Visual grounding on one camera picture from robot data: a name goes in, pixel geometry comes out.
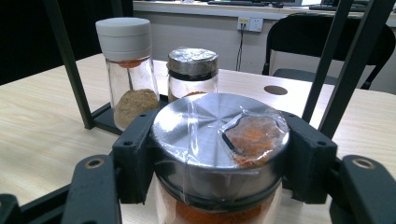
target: jar with orange contents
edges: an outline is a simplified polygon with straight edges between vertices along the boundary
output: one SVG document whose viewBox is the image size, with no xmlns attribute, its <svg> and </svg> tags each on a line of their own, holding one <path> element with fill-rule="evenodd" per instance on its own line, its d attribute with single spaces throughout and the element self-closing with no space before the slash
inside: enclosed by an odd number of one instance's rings
<svg viewBox="0 0 396 224">
<path fill-rule="evenodd" d="M 207 49 L 179 48 L 168 55 L 168 101 L 218 91 L 218 57 Z"/>
<path fill-rule="evenodd" d="M 151 127 L 157 214 L 166 224 L 270 224 L 289 128 L 280 112 L 226 93 L 183 97 Z"/>
</svg>

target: gray plastic lid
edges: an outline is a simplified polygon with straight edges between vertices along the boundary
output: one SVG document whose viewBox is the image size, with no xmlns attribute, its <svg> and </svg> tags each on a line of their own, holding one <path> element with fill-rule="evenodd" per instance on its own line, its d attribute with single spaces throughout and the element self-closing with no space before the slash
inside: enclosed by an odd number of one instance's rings
<svg viewBox="0 0 396 224">
<path fill-rule="evenodd" d="M 148 20 L 102 20 L 96 23 L 96 32 L 103 54 L 111 61 L 129 61 L 151 55 L 151 26 Z"/>
</svg>

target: jar lid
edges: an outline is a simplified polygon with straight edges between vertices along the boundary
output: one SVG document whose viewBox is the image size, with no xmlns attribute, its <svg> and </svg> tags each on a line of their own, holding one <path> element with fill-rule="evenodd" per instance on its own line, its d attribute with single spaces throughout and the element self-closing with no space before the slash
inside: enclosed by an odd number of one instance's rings
<svg viewBox="0 0 396 224">
<path fill-rule="evenodd" d="M 156 175 L 172 196 L 201 209 L 232 211 L 275 191 L 289 128 L 280 112 L 259 101 L 208 93 L 163 108 L 151 137 Z"/>
<path fill-rule="evenodd" d="M 181 80 L 210 79 L 218 74 L 218 57 L 207 49 L 175 49 L 168 55 L 169 74 Z"/>
<path fill-rule="evenodd" d="M 105 57 L 129 61 L 151 55 L 150 22 L 139 18 L 111 18 L 96 22 L 96 32 Z"/>
</svg>

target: cylindrical container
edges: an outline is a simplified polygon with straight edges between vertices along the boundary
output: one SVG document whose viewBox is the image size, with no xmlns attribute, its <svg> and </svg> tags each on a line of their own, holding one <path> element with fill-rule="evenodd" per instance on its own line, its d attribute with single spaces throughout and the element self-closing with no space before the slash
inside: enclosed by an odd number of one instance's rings
<svg viewBox="0 0 396 224">
<path fill-rule="evenodd" d="M 113 18 L 98 21 L 96 31 L 106 58 L 114 123 L 124 131 L 136 116 L 160 105 L 150 22 Z"/>
<path fill-rule="evenodd" d="M 160 223 L 272 223 L 289 141 L 280 112 L 239 95 L 193 95 L 159 112 L 151 138 Z"/>
<path fill-rule="evenodd" d="M 175 49 L 168 55 L 168 100 L 218 91 L 218 57 L 207 49 Z"/>
</svg>

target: table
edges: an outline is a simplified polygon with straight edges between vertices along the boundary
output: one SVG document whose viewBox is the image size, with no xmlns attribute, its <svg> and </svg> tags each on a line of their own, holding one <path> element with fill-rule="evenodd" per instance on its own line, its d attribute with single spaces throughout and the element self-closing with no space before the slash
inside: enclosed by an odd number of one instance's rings
<svg viewBox="0 0 396 224">
<path fill-rule="evenodd" d="M 155 62 L 161 94 L 166 94 L 165 62 Z M 78 62 L 91 111 L 109 100 L 102 54 Z M 266 92 L 265 86 L 285 88 L 286 95 Z M 219 92 L 245 95 L 279 110 L 301 115 L 310 83 L 233 71 L 219 71 Z M 311 124 L 318 127 L 331 95 L 325 86 Z M 335 133 L 338 156 L 360 154 L 380 161 L 396 177 L 396 96 L 355 90 Z M 108 154 L 118 138 L 84 129 L 63 66 L 0 87 L 0 193 L 28 203 L 70 183 L 75 165 L 96 154 Z M 308 205 L 283 193 L 276 223 L 330 223 L 329 202 Z M 157 223 L 153 188 L 146 205 L 123 204 L 124 223 Z"/>
</svg>

